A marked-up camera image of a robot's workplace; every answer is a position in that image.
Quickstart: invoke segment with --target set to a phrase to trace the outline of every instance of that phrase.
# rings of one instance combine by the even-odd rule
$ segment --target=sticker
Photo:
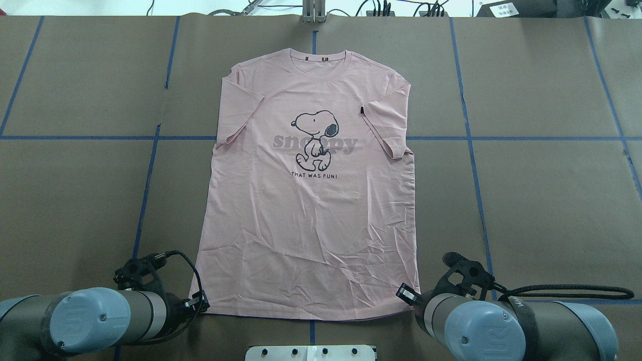
[[[513,15],[519,15],[517,8],[513,3],[506,3],[501,5],[491,6],[490,10],[495,17],[509,17]]]

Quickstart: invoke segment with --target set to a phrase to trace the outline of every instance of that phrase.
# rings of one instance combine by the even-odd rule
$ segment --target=snoopy graphic
[[[299,114],[291,125],[311,137],[303,148],[304,154],[297,154],[297,164],[308,172],[326,170],[330,166],[332,154],[324,148],[321,138],[332,138],[339,134],[339,123],[334,114],[329,110]]]

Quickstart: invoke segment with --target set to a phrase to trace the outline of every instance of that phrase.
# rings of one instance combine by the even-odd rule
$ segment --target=t-shirt
[[[410,84],[363,55],[284,49],[223,79],[196,267],[208,313],[370,319],[419,289]],[[198,290],[192,282],[192,292]]]

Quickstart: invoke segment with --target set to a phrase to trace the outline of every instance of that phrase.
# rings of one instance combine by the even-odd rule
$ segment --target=shirt sleeve
[[[246,81],[239,66],[232,67],[230,75],[223,78],[215,147],[233,142],[265,98],[244,85]]]
[[[399,159],[406,152],[409,93],[410,83],[395,72],[388,81],[386,94],[361,108],[362,116],[392,159]]]

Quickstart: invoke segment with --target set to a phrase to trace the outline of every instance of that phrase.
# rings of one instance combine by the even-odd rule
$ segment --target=snoopy's ear
[[[325,129],[325,136],[326,137],[334,137],[339,133],[339,127],[336,124],[330,124],[328,127]]]

